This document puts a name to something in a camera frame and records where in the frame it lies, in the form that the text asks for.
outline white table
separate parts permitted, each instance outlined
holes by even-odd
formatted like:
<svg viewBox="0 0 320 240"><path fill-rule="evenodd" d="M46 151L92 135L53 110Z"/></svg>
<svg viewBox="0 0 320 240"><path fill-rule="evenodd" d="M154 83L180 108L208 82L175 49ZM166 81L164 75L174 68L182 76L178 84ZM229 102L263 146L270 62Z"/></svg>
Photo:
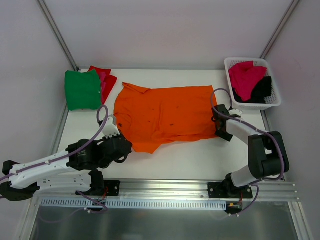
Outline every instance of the white table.
<svg viewBox="0 0 320 240"><path fill-rule="evenodd" d="M123 89L122 82L153 89L209 85L214 89L227 89L225 71L112 70L111 74L118 80L105 103L109 114L114 112L116 98ZM218 104L229 108L229 98L225 92L218 92L216 99ZM242 118L259 129L265 129L260 111L244 111ZM96 111L70 111L59 151L80 139L90 139L98 129ZM248 147L233 137L231 142L213 138L164 144L154 154L132 152L124 163L113 162L101 171L105 178L112 179L223 180L226 174L247 164Z"/></svg>

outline orange cloth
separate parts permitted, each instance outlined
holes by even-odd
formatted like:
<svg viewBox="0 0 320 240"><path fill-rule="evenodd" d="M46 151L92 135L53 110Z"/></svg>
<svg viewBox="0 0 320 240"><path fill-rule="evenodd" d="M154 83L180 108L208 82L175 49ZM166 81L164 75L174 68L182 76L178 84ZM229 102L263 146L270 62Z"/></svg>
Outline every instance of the orange cloth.
<svg viewBox="0 0 320 240"><path fill-rule="evenodd" d="M154 153L161 144L216 137L211 121L212 86L150 89L123 83L114 115L136 152Z"/></svg>

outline gray floor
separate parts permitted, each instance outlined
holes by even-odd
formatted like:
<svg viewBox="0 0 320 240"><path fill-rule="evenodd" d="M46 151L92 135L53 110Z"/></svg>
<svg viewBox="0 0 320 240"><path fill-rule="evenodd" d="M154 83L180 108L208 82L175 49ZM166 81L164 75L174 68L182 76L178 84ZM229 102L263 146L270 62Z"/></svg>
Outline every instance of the gray floor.
<svg viewBox="0 0 320 240"><path fill-rule="evenodd" d="M75 208L40 207L45 220ZM287 203L256 202L240 217L207 210L109 209L77 212L61 223L37 220L33 240L297 240Z"/></svg>

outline white wall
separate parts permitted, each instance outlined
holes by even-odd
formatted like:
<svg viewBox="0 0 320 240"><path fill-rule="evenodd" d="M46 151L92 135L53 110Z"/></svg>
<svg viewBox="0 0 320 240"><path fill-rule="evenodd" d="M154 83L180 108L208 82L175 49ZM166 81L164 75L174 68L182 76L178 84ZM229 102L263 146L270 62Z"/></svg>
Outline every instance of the white wall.
<svg viewBox="0 0 320 240"><path fill-rule="evenodd" d="M0 3L0 166L47 156L70 69L35 0ZM28 201L0 200L1 239L15 239Z"/></svg>
<svg viewBox="0 0 320 240"><path fill-rule="evenodd" d="M292 0L46 0L80 67L224 69L258 58Z"/></svg>
<svg viewBox="0 0 320 240"><path fill-rule="evenodd" d="M267 60L282 105L267 111L282 133L314 239L320 239L320 1L302 0Z"/></svg>

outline pink cloth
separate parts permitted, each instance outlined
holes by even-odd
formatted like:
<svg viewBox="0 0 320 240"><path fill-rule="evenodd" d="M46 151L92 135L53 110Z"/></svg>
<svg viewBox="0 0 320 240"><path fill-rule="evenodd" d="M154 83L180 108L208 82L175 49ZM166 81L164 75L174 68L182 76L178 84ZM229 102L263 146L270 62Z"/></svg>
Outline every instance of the pink cloth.
<svg viewBox="0 0 320 240"><path fill-rule="evenodd" d="M254 66L253 61L240 62L229 69L230 81L236 94L246 102L251 99L251 92L267 72L264 66Z"/></svg>

